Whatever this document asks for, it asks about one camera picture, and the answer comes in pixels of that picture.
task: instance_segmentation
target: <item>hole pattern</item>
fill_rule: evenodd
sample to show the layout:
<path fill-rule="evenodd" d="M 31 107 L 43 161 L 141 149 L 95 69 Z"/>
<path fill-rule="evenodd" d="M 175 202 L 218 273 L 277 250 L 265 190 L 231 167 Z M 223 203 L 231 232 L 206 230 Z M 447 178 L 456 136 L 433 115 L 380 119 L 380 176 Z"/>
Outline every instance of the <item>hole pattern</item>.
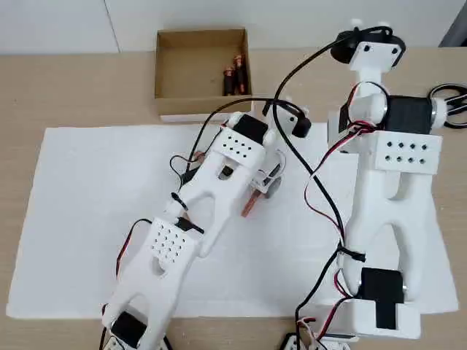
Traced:
<path fill-rule="evenodd" d="M 170 227 L 159 225 L 156 237 L 150 245 L 151 252 L 162 263 L 173 264 L 177 258 L 182 256 L 182 250 L 185 245 L 185 239 L 181 238 L 179 233 L 173 232 Z"/>
<path fill-rule="evenodd" d="M 222 144 L 223 148 L 235 152 L 236 155 L 243 157 L 244 159 L 248 157 L 248 151 L 252 150 L 252 147 L 247 146 L 245 142 L 241 142 L 239 139 L 236 139 L 235 135 L 229 135 L 225 141 L 227 142 Z"/>

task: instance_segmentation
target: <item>red wire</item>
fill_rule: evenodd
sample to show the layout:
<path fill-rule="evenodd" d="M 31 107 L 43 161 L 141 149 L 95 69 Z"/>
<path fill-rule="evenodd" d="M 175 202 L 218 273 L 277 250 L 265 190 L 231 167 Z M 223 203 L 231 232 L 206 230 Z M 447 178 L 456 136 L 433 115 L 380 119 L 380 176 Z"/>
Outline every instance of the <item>red wire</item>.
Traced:
<path fill-rule="evenodd" d="M 125 250 L 128 247 L 128 244 L 130 243 L 131 235 L 133 234 L 133 229 L 135 228 L 136 225 L 138 225 L 139 222 L 144 221 L 147 222 L 148 224 L 152 224 L 153 222 L 148 220 L 148 219 L 139 219 L 134 222 L 134 224 L 131 226 L 130 232 L 126 236 L 125 243 L 123 243 L 122 249 L 120 250 L 120 253 L 118 253 L 117 256 L 117 262 L 115 264 L 115 276 L 118 277 L 118 273 L 120 271 L 120 260 L 123 257 L 123 254 L 125 254 Z"/>
<path fill-rule="evenodd" d="M 352 296 L 349 295 L 349 293 L 347 293 L 347 292 L 345 291 L 345 289 L 344 289 L 343 286 L 341 285 L 341 282 L 339 282 L 339 271 L 340 271 L 340 270 L 337 270 L 337 272 L 334 274 L 334 286 L 335 286 L 336 289 L 339 291 L 339 293 L 342 294 L 343 297 L 350 298 L 350 297 L 352 297 Z"/>
<path fill-rule="evenodd" d="M 334 315 L 336 314 L 337 308 L 346 300 L 352 299 L 352 297 L 343 297 L 342 299 L 339 299 L 339 301 L 333 306 L 331 309 L 331 312 L 329 313 L 328 318 L 326 319 L 326 322 L 323 325 L 323 328 L 321 329 L 320 334 L 316 337 L 318 341 L 321 340 L 321 338 L 326 334 L 328 331 L 329 326 L 331 325 L 331 322 L 334 318 Z"/>
<path fill-rule="evenodd" d="M 308 201 L 308 197 L 307 197 L 307 193 L 306 191 L 308 190 L 308 186 L 309 186 L 309 182 L 306 184 L 305 186 L 305 191 L 304 191 L 304 200 L 305 200 L 305 204 L 312 210 L 314 211 L 315 213 L 319 214 L 319 215 L 322 215 L 324 216 L 326 219 L 328 219 L 329 221 L 331 221 L 333 223 L 334 226 L 336 226 L 337 230 L 339 231 L 339 233 L 341 234 L 341 237 L 343 238 L 344 235 L 343 235 L 343 232 L 341 231 L 339 225 L 337 225 L 337 222 L 332 218 L 330 217 L 329 215 L 327 215 L 326 213 L 322 212 L 321 210 L 318 210 L 316 209 L 315 207 L 313 207 L 309 201 Z"/>

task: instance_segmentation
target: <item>white wall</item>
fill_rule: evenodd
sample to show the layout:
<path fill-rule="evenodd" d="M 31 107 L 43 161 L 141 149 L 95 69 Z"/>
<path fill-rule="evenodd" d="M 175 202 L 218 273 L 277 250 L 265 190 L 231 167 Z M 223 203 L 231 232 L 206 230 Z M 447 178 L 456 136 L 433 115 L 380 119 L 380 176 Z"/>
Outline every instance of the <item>white wall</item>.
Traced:
<path fill-rule="evenodd" d="M 116 53 L 102 0 L 0 0 L 0 53 Z"/>
<path fill-rule="evenodd" d="M 160 28 L 245 26 L 251 47 L 320 46 L 384 20 L 411 46 L 437 46 L 465 0 L 105 0 L 122 51 Z M 116 52 L 104 0 L 0 0 L 0 53 Z"/>

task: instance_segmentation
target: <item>white plastic part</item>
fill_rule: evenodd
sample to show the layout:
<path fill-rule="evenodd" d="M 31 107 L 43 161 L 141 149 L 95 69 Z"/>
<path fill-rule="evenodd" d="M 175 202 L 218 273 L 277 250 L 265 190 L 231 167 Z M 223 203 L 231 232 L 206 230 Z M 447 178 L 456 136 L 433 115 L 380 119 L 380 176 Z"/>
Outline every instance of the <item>white plastic part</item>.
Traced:
<path fill-rule="evenodd" d="M 300 349 L 308 349 L 304 342 L 300 340 Z M 281 350 L 297 350 L 297 337 L 292 335 L 288 338 L 287 343 Z"/>
<path fill-rule="evenodd" d="M 438 171 L 442 137 L 416 133 L 376 131 L 370 154 L 376 170 L 434 175 Z"/>
<path fill-rule="evenodd" d="M 132 348 L 125 343 L 119 341 L 115 336 L 111 336 L 107 343 L 104 345 L 103 350 L 132 350 Z M 159 347 L 154 350 L 169 350 L 164 339 L 159 343 Z"/>
<path fill-rule="evenodd" d="M 420 313 L 407 304 L 395 305 L 395 330 L 377 327 L 376 303 L 373 300 L 351 299 L 339 306 L 328 333 L 356 335 L 361 338 L 418 339 L 421 334 Z"/>
<path fill-rule="evenodd" d="M 154 219 L 140 250 L 120 274 L 102 324 L 110 329 L 130 302 L 141 296 L 147 301 L 147 328 L 139 349 L 154 349 L 174 312 L 185 274 L 198 255 L 199 236 L 197 232 L 186 233 L 169 222 Z"/>
<path fill-rule="evenodd" d="M 109 340 L 105 344 L 104 350 L 126 350 L 126 349 L 116 337 L 112 336 L 109 338 Z"/>
<path fill-rule="evenodd" d="M 243 114 L 244 114 L 243 112 L 232 113 L 230 117 L 228 118 L 227 126 L 229 128 L 233 128 L 239 122 L 240 118 L 242 118 Z"/>
<path fill-rule="evenodd" d="M 263 137 L 263 146 L 264 147 L 271 147 L 274 142 L 276 142 L 277 133 L 273 129 L 269 129 Z"/>
<path fill-rule="evenodd" d="M 386 96 L 383 93 L 374 93 L 369 96 L 354 98 L 349 107 L 349 118 L 353 122 L 366 120 L 376 125 L 382 121 L 386 111 Z"/>
<path fill-rule="evenodd" d="M 447 119 L 447 104 L 443 98 L 432 98 L 431 103 L 433 105 L 433 112 L 431 113 L 431 127 L 433 129 L 439 129 L 444 126 L 444 122 Z"/>
<path fill-rule="evenodd" d="M 233 114 L 229 123 L 235 125 L 238 116 Z M 275 131 L 269 130 L 263 143 L 273 144 L 275 135 Z M 154 219 L 142 247 L 119 275 L 118 285 L 102 317 L 105 327 L 111 328 L 135 297 L 143 297 L 147 301 L 147 328 L 138 349 L 155 348 L 163 339 L 193 260 L 209 254 L 238 200 L 263 164 L 266 153 L 262 144 L 229 127 L 223 128 L 195 176 L 178 192 L 183 204 L 175 199 L 169 201 L 164 212 L 169 219 Z M 233 170 L 228 178 L 221 176 L 225 166 Z M 205 197 L 214 199 L 215 204 L 212 224 L 204 228 L 203 234 L 194 228 L 185 232 L 174 225 L 186 208 L 189 211 Z"/>
<path fill-rule="evenodd" d="M 438 168 L 441 137 L 376 131 L 361 136 L 359 141 L 360 158 L 352 216 L 345 230 L 346 247 L 366 253 L 380 228 L 392 225 L 400 250 L 399 271 L 406 286 L 405 300 L 414 300 L 420 291 L 427 237 L 423 223 L 431 200 L 433 174 Z M 390 177 L 393 171 L 401 175 Z M 392 198 L 387 197 L 388 180 L 399 181 Z M 363 263 L 347 255 L 343 262 L 347 286 L 356 294 Z"/>
<path fill-rule="evenodd" d="M 305 115 L 308 115 L 308 109 L 303 109 L 302 110 L 305 112 Z M 267 114 L 267 119 L 269 120 L 269 128 L 271 130 L 276 129 L 276 123 L 274 122 L 274 117 L 272 114 L 272 106 L 268 110 Z M 285 132 L 286 135 L 292 135 L 292 131 L 297 125 L 298 118 L 289 113 L 286 109 L 283 109 L 282 107 L 278 106 L 277 107 L 277 119 L 279 120 L 279 124 L 283 131 Z"/>
<path fill-rule="evenodd" d="M 224 128 L 196 175 L 180 190 L 179 197 L 188 208 L 205 197 L 215 202 L 212 224 L 201 240 L 200 257 L 209 254 L 265 156 L 266 149 L 262 145 L 230 128 Z M 227 161 L 233 161 L 236 166 L 228 179 L 220 179 L 219 174 Z M 185 210 L 178 202 L 171 201 L 166 211 L 173 217 L 179 217 Z"/>
<path fill-rule="evenodd" d="M 381 74 L 392 68 L 401 51 L 401 47 L 396 44 L 361 42 L 350 61 L 350 70 L 357 72 L 358 82 L 380 83 Z M 362 84 L 358 88 L 358 96 L 362 97 L 379 92 L 379 88 L 372 84 Z"/>

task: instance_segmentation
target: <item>cable tie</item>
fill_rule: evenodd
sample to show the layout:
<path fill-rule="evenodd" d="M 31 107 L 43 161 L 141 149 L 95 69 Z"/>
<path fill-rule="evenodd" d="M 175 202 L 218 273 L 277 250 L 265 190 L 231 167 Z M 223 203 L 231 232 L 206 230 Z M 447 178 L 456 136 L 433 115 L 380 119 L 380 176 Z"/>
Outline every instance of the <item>cable tie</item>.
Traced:
<path fill-rule="evenodd" d="M 362 263 L 366 261 L 366 254 L 349 250 L 345 246 L 342 246 L 341 242 L 339 242 L 338 250 L 341 253 L 349 255 L 353 260 L 361 261 Z"/>
<path fill-rule="evenodd" d="M 182 201 L 182 199 L 180 198 L 178 194 L 176 194 L 175 192 L 172 192 L 170 195 L 172 196 L 172 199 L 178 202 L 185 211 L 188 211 L 187 205 Z"/>

